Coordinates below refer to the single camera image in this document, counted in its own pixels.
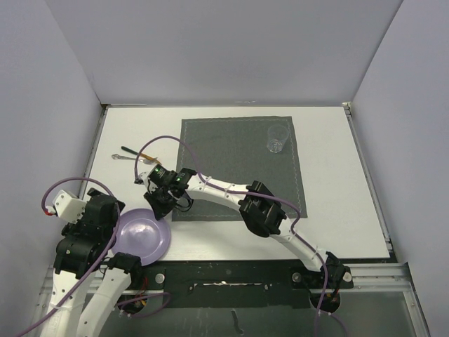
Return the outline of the green handled knife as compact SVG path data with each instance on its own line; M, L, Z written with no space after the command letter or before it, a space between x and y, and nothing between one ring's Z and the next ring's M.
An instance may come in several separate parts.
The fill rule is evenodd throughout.
M150 162L153 162L153 163L156 163L156 164L161 164L161 162L157 159L157 157L151 157L151 156L149 156L147 154L136 152L136 151L130 149L129 147L121 146L121 150L123 150L123 151L125 151L125 152L127 152L129 154L134 154L136 156L140 155L140 157L142 157L144 159L147 159Z

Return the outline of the clear drinking glass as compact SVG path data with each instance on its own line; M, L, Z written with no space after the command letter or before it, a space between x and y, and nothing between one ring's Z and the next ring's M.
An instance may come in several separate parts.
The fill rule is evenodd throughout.
M279 153L283 150L290 135L289 130L282 125L273 125L267 131L267 149L272 153Z

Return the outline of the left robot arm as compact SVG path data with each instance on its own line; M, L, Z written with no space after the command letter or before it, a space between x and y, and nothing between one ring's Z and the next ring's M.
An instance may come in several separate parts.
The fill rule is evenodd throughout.
M42 200L43 212L66 226L56 246L47 312L22 336L35 329L42 336L98 336L122 293L142 283L140 257L107 255L116 242L125 204L109 190L92 188L88 196L84 201L60 190L50 206Z

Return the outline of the grey cloth napkin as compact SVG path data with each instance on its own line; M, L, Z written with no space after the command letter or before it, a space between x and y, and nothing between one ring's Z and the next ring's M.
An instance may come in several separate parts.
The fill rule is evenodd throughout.
M268 130L280 125L288 138L279 153L267 148ZM299 208L307 217L307 205L291 117L234 117L182 121L177 170L200 170L204 177L249 185L264 183L275 197Z

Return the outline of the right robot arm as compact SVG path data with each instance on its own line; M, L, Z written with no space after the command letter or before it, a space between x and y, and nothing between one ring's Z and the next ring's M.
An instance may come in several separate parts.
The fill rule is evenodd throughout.
M164 218L185 197L192 205L196 200L209 201L240 213L246 227L253 234L272 238L286 247L312 272L313 281L322 287L331 283L352 280L349 268L331 252L310 244L296 229L298 219L290 219L282 204L294 205L275 197L264 184L236 185L203 176L184 168L169 171L156 165L151 171L135 175L135 183L144 185L144 198L157 219Z

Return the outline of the purple plate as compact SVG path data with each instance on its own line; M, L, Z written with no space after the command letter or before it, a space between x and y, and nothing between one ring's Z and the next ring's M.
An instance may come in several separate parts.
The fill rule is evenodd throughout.
M170 246L171 231L164 220L157 220L150 209L133 209L120 217L112 254L127 253L148 266L162 258Z

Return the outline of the silver fork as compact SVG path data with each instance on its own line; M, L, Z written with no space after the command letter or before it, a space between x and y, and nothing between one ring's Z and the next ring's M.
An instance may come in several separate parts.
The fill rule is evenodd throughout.
M127 156L123 156L123 155L119 155L119 154L113 154L111 156L112 159L114 160L130 160L130 161L135 161L136 158L135 157L127 157ZM149 159L138 159L138 162L142 162L143 164L151 164L152 162Z

